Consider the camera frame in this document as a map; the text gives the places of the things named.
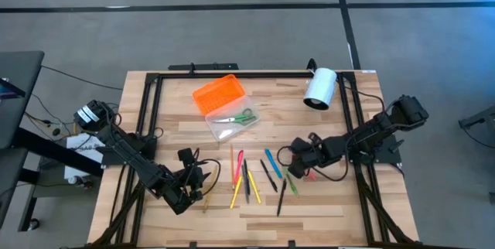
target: wooden table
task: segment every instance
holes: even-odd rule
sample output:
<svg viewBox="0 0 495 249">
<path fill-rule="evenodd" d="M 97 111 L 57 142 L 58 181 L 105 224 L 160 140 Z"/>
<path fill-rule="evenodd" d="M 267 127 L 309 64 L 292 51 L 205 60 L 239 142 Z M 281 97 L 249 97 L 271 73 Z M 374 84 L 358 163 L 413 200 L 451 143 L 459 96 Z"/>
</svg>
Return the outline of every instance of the wooden table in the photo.
<svg viewBox="0 0 495 249">
<path fill-rule="evenodd" d="M 376 73 L 356 71 L 358 90 L 381 97 Z M 138 120 L 145 72 L 132 71 L 127 75 L 119 113 L 121 127 L 133 132 Z M 227 142 L 213 138 L 204 117 L 193 102 L 192 92 L 213 79 L 166 79 L 162 86 L 157 126 L 164 134 L 159 139 L 156 162 L 167 165 L 172 171 L 181 169 L 177 150 L 200 148 L 200 159 L 215 158 L 222 168 L 218 184 L 213 190 L 210 207 L 202 212 L 203 201 L 191 206 L 185 213 L 175 215 L 164 200 L 156 200 L 146 193 L 138 246 L 187 246 L 197 241 L 198 246 L 287 246 L 295 240 L 298 246 L 366 245 L 363 218 L 357 196 L 357 185 L 352 167 L 342 182 L 330 182 L 317 175 L 315 182 L 295 180 L 300 198 L 290 188 L 285 192 L 280 217 L 276 217 L 279 193 L 276 193 L 264 174 L 259 159 L 264 159 L 279 189 L 282 182 L 268 164 L 264 148 L 277 150 L 296 138 L 307 138 L 310 132 L 319 136 L 346 133 L 339 90 L 335 91 L 328 111 L 317 111 L 305 106 L 302 97 L 307 79 L 240 79 L 247 95 L 258 109 L 261 120 L 248 131 L 241 132 Z M 352 94 L 347 90 L 353 122 L 356 116 Z M 360 96 L 365 120 L 381 110 L 374 98 Z M 146 120 L 151 112 L 152 96 Z M 230 177 L 230 144 L 234 158 L 244 150 L 247 165 L 258 185 L 262 204 L 256 203 L 251 192 L 251 204 L 246 204 L 241 187 L 235 208 L 229 209 L 232 198 Z M 330 176 L 342 175 L 345 162 L 331 165 L 323 171 Z M 412 239 L 417 240 L 415 222 L 402 175 L 390 165 L 375 165 L 385 209 L 397 225 Z M 205 165 L 210 172 L 214 164 Z M 108 226 L 111 206 L 121 167 L 106 169 L 101 182 L 88 241 L 98 238 Z M 124 183 L 121 185 L 118 207 L 121 205 Z M 370 205 L 375 239 L 380 239 L 373 207 Z M 129 240 L 131 210 L 126 224 L 124 241 Z"/>
</svg>

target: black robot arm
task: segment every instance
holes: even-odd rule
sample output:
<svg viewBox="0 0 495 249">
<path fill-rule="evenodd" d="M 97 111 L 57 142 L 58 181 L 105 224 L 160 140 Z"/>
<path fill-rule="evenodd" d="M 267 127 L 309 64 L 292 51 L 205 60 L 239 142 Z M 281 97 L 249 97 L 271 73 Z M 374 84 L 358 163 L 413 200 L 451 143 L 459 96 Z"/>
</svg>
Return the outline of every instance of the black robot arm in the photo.
<svg viewBox="0 0 495 249">
<path fill-rule="evenodd" d="M 397 130 L 410 131 L 420 127 L 428 119 L 428 113 L 416 97 L 403 95 L 390 107 L 391 114 L 387 111 L 376 114 L 371 120 L 342 136 L 321 139 L 311 133 L 311 142 L 296 138 L 289 147 L 293 156 L 288 170 L 300 179 L 308 168 L 327 167 L 340 161 L 344 155 L 351 155 L 351 158 L 372 155 L 386 137 Z"/>
<path fill-rule="evenodd" d="M 197 161 L 197 154 L 185 148 L 178 151 L 184 169 L 172 172 L 152 161 L 155 137 L 127 134 L 114 123 L 115 117 L 116 114 L 101 101 L 91 101 L 74 114 L 75 122 L 83 130 L 96 132 L 95 136 L 106 145 L 102 151 L 110 149 L 119 155 L 136 171 L 144 188 L 155 198 L 162 197 L 176 214 L 203 198 L 200 188 L 209 174 L 204 175 L 200 165 L 207 162 Z"/>
</svg>

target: orange basket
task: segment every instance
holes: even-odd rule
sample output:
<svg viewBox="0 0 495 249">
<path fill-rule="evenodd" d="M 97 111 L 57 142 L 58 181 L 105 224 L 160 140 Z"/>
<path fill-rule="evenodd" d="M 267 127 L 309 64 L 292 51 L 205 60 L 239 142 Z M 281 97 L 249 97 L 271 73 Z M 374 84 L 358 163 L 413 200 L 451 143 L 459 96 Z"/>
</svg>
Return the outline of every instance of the orange basket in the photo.
<svg viewBox="0 0 495 249">
<path fill-rule="evenodd" d="M 229 74 L 195 90 L 193 92 L 193 98 L 201 114 L 207 115 L 211 111 L 229 104 L 245 94 L 241 83 L 239 83 L 233 74 Z"/>
</svg>

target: scissors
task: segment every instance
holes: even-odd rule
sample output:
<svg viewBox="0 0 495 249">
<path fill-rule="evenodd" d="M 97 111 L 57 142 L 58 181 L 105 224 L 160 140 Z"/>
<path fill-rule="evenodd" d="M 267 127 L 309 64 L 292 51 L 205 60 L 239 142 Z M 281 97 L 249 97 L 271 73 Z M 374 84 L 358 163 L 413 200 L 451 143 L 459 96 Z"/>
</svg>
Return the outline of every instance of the scissors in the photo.
<svg viewBox="0 0 495 249">
<path fill-rule="evenodd" d="M 256 119 L 256 116 L 253 115 L 253 111 L 250 108 L 247 108 L 247 109 L 244 109 L 244 111 L 242 111 L 242 114 L 239 114 L 235 117 L 217 119 L 217 120 L 214 120 L 213 122 L 218 122 L 218 123 L 234 122 L 234 123 L 238 123 L 241 125 L 249 125 L 255 119 Z"/>
</svg>

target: yellow pencil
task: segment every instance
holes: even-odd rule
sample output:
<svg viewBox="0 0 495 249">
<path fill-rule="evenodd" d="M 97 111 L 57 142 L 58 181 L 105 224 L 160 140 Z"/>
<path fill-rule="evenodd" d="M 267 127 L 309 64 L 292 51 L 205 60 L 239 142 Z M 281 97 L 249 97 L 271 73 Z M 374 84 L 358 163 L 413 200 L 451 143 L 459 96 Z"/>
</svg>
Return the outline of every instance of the yellow pencil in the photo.
<svg viewBox="0 0 495 249">
<path fill-rule="evenodd" d="M 237 185 L 235 186 L 234 198 L 232 198 L 232 203 L 230 203 L 230 208 L 234 208 L 235 198 L 237 198 L 237 193 L 239 192 L 239 186 L 241 186 L 242 176 L 239 176 L 237 180 Z"/>
<path fill-rule="evenodd" d="M 211 173 L 211 184 L 210 184 L 210 188 L 213 185 L 213 183 L 215 182 L 215 179 L 217 177 L 217 170 L 218 170 L 218 166 L 215 165 L 215 170 Z M 205 213 L 207 211 L 208 203 L 210 202 L 210 196 L 211 196 L 211 191 L 207 194 L 207 197 L 204 200 L 203 213 Z"/>
<path fill-rule="evenodd" d="M 247 171 L 247 174 L 249 175 L 249 180 L 251 181 L 251 185 L 253 186 L 254 194 L 256 194 L 256 200 L 258 201 L 258 203 L 261 203 L 260 194 L 258 194 L 258 188 L 256 188 L 256 183 L 254 183 L 253 174 L 251 174 L 250 170 Z"/>
</svg>

